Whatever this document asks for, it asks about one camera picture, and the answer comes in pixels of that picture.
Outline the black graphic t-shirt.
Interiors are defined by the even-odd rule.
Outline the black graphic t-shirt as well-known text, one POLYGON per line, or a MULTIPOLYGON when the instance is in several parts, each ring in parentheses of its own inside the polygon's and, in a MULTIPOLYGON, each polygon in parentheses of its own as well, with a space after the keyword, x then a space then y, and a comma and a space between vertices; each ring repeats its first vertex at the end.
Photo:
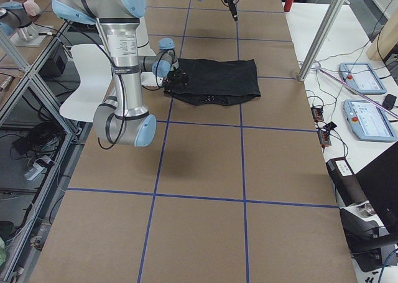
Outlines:
POLYGON ((181 58, 174 72, 188 74, 187 88, 165 94, 195 106, 232 106, 261 96, 254 60, 219 62, 181 58))

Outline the white plastic chair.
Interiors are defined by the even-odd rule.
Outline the white plastic chair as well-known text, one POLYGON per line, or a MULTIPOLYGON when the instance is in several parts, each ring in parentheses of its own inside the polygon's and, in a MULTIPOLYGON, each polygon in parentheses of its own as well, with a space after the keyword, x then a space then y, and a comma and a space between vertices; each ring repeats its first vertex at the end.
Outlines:
POLYGON ((111 83, 111 64, 102 45, 74 45, 71 53, 80 84, 61 105, 60 114, 67 119, 91 123, 111 83))

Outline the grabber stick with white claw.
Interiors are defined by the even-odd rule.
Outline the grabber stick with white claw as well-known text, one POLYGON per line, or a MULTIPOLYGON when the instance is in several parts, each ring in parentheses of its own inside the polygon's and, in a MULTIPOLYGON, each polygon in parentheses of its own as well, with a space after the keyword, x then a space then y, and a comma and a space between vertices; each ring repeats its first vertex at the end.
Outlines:
POLYGON ((362 99, 374 104, 377 108, 397 119, 397 113, 393 113, 391 109, 385 108, 383 105, 376 103, 369 95, 383 95, 387 93, 386 87, 381 79, 374 73, 372 67, 363 69, 358 72, 351 73, 350 70, 344 68, 339 71, 323 68, 320 62, 316 61, 311 64, 310 70, 320 72, 337 81, 350 92, 362 97, 362 99))

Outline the far teach pendant tablet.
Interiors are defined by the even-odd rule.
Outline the far teach pendant tablet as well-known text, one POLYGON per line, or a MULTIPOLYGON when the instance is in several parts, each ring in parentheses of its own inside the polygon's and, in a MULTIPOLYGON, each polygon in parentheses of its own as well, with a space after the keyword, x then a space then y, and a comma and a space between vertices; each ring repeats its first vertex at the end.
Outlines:
POLYGON ((339 73, 348 86, 365 95, 387 92, 370 63, 341 63, 339 73))

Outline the teach pendant tablet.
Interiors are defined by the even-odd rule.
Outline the teach pendant tablet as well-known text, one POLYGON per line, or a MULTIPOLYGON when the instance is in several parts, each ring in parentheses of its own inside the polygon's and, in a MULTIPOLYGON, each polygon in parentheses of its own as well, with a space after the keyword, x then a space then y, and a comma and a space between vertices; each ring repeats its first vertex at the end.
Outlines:
POLYGON ((365 95, 387 92, 370 63, 341 63, 339 73, 348 86, 365 95))
POLYGON ((397 141, 397 134, 386 114, 374 104, 365 100, 345 100, 343 112, 353 134, 360 141, 397 141))

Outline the near teach pendant tablet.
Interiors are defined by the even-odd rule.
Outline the near teach pendant tablet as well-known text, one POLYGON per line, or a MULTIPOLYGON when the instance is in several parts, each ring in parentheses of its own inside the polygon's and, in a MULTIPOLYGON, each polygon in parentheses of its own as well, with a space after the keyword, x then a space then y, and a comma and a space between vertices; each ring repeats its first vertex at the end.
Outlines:
POLYGON ((345 100, 343 112, 353 134, 360 141, 397 141, 397 134, 386 114, 374 104, 365 100, 345 100))

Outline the aluminium frame post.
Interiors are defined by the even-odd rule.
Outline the aluminium frame post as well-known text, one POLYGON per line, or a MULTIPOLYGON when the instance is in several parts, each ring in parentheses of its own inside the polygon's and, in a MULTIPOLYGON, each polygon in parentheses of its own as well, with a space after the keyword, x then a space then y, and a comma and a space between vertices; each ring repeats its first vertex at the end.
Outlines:
POLYGON ((332 0, 330 5, 328 6, 328 9, 323 17, 323 20, 317 30, 315 38, 308 50, 308 53, 299 71, 298 74, 299 81, 305 81, 335 19, 337 18, 340 12, 342 5, 344 4, 344 1, 345 0, 332 0))

